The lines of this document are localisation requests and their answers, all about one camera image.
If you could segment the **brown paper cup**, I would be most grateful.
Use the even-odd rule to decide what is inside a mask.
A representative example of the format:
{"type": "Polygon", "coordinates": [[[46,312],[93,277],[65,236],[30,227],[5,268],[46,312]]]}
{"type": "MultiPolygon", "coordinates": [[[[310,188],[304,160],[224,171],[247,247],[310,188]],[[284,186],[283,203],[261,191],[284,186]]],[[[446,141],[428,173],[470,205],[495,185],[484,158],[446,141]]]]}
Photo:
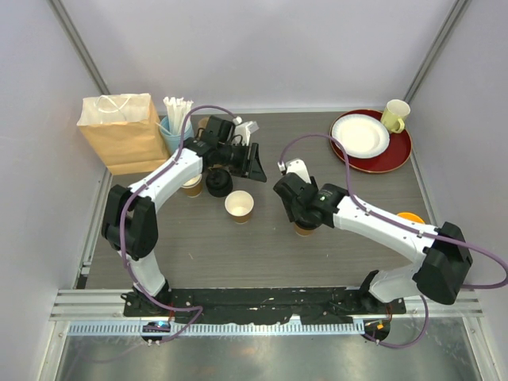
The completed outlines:
{"type": "Polygon", "coordinates": [[[296,222],[294,223],[294,231],[301,237],[308,237],[314,232],[314,229],[308,229],[300,226],[296,222]]]}
{"type": "Polygon", "coordinates": [[[235,190],[225,199],[225,210],[238,224],[246,223],[252,216],[253,197],[245,190],[235,190]]]}

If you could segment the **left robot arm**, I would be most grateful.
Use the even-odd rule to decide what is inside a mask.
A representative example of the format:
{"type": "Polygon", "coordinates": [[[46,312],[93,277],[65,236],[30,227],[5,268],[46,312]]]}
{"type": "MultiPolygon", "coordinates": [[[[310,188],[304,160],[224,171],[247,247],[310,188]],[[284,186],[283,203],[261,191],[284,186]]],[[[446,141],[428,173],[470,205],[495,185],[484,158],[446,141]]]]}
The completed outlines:
{"type": "Polygon", "coordinates": [[[129,187],[115,185],[110,189],[101,234],[121,256],[133,277],[132,295],[151,316],[163,315],[171,304],[171,288],[154,253],[160,207],[185,183],[211,167],[225,169],[228,177],[266,182],[259,145],[250,141],[257,129],[254,121],[212,116],[196,137],[185,139],[154,172],[129,187]]]}

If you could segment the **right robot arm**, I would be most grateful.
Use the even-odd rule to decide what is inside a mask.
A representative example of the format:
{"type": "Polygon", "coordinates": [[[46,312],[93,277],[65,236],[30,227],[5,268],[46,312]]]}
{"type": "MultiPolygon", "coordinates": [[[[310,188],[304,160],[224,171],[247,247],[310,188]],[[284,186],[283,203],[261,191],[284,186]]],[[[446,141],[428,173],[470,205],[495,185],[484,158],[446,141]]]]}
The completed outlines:
{"type": "Polygon", "coordinates": [[[390,271],[371,271],[361,284],[358,302],[374,314],[395,299],[422,295],[452,305],[472,266],[461,229],[418,224],[354,198],[331,183],[318,187],[295,173],[274,186],[290,221],[313,230],[321,225],[357,233],[406,257],[410,264],[390,271]]]}

